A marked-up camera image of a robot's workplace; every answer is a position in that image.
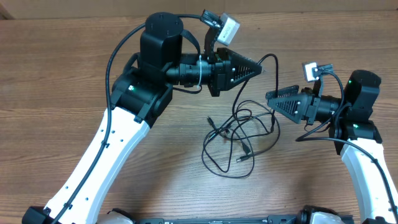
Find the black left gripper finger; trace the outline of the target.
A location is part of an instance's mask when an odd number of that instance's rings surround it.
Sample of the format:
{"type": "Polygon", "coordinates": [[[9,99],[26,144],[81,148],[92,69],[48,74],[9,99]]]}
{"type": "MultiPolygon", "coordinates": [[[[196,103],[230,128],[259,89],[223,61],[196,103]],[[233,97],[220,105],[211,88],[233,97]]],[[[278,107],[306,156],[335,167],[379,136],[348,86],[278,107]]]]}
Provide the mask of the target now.
{"type": "Polygon", "coordinates": [[[233,50],[230,49],[225,49],[227,59],[225,61],[225,65],[227,67],[238,67],[238,66],[244,66],[244,67],[260,67],[260,65],[253,61],[250,58],[247,58],[233,50]]]}
{"type": "Polygon", "coordinates": [[[242,82],[262,72],[262,66],[255,61],[244,57],[233,57],[231,60],[229,88],[232,89],[242,82]]]}

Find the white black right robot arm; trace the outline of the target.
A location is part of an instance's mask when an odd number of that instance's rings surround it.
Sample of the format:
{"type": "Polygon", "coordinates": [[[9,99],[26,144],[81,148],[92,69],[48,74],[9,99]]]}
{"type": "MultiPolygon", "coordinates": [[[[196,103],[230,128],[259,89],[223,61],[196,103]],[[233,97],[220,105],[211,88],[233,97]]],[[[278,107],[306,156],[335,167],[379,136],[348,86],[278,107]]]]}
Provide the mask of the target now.
{"type": "Polygon", "coordinates": [[[331,69],[314,68],[306,72],[313,88],[297,85],[270,91],[268,106],[295,123],[320,122],[303,134],[298,142],[317,141],[321,128],[328,130],[325,141],[335,145],[349,171],[363,223],[397,223],[397,190],[386,166],[382,137],[370,116],[380,93],[381,78],[367,70],[355,70],[341,97],[323,95],[323,78],[335,76],[331,69]]]}

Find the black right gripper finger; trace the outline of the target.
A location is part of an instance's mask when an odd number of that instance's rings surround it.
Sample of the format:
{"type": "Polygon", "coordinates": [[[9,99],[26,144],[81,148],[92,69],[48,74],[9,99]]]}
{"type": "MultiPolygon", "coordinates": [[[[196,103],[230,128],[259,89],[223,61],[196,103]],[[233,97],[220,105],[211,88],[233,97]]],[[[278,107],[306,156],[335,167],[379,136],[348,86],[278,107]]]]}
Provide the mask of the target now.
{"type": "Polygon", "coordinates": [[[269,91],[266,93],[266,100],[271,100],[273,98],[280,98],[280,97],[286,97],[286,96],[291,96],[291,95],[296,95],[299,92],[299,86],[298,85],[293,85],[293,86],[288,86],[282,89],[278,89],[277,91],[269,91]]]}
{"type": "Polygon", "coordinates": [[[270,99],[267,104],[276,112],[299,124],[304,119],[309,100],[310,97],[306,94],[296,94],[270,99]]]}

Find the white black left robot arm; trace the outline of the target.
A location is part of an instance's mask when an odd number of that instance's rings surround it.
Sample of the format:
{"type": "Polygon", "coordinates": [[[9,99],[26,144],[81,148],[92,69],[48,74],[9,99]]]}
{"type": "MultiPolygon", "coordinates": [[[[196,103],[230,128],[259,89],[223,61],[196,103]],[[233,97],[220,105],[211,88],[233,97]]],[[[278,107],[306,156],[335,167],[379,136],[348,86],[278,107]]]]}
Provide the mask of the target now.
{"type": "Polygon", "coordinates": [[[204,45],[181,14],[157,12],[137,27],[140,50],[114,83],[106,82],[106,110],[88,149],[64,186],[44,207],[29,207],[23,223],[96,223],[119,171],[175,90],[206,85],[218,96],[261,73],[258,63],[228,48],[240,26],[235,18],[204,11],[198,19],[208,26],[204,45]]]}

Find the brown cardboard wall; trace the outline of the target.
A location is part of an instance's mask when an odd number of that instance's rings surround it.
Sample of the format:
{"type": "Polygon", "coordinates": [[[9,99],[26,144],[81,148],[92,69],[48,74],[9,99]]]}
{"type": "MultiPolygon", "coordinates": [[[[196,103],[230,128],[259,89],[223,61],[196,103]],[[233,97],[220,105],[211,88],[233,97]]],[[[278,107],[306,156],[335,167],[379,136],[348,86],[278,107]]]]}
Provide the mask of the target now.
{"type": "Polygon", "coordinates": [[[397,9],[397,0],[1,0],[2,19],[201,14],[204,9],[230,14],[383,11],[397,9]]]}

